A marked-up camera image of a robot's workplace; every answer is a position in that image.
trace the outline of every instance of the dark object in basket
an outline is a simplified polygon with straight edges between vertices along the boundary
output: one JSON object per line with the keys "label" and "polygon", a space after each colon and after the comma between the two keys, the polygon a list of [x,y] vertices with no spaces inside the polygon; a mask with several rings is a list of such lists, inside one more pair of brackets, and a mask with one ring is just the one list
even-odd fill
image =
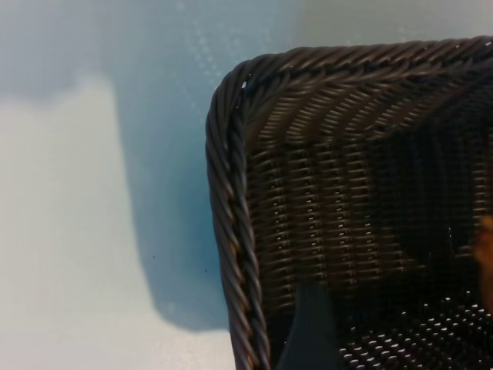
{"label": "dark object in basket", "polygon": [[342,370],[330,296],[321,285],[301,285],[296,314],[277,370]]}
{"label": "dark object in basket", "polygon": [[[427,324],[424,304],[478,293],[469,245],[493,196],[492,41],[302,48],[225,77],[206,154],[237,369],[275,368],[298,284],[330,291],[346,351],[404,334],[403,311]],[[484,365],[485,338],[461,335],[467,353],[447,353]],[[399,349],[443,368],[437,352]],[[403,368],[395,358],[387,368]]]}

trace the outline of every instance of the brown wicker basket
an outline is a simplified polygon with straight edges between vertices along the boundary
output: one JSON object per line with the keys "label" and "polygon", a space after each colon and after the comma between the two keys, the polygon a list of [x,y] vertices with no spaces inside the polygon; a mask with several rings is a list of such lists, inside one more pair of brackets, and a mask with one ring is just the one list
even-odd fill
{"label": "brown wicker basket", "polygon": [[300,48],[224,78],[206,155],[237,369],[275,367],[314,282],[348,368],[490,367],[468,245],[493,201],[491,42]]}

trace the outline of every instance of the woven texture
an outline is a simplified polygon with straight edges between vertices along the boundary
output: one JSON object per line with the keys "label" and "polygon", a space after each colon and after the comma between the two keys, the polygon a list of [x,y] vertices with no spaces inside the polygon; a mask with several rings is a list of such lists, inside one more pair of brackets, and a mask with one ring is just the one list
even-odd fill
{"label": "woven texture", "polygon": [[478,291],[492,40],[302,48],[224,78],[206,155],[237,369],[275,366],[299,283],[330,289],[342,346]]}
{"label": "woven texture", "polygon": [[468,299],[445,298],[418,314],[402,312],[398,328],[380,330],[340,350],[348,369],[490,369],[493,321]]}

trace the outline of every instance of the white table surface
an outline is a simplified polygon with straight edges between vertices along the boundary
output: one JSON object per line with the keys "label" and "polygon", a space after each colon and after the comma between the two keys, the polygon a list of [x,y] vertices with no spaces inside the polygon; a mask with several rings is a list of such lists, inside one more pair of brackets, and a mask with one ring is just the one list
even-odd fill
{"label": "white table surface", "polygon": [[0,0],[0,368],[233,368],[204,117],[238,62],[491,33],[490,0]]}

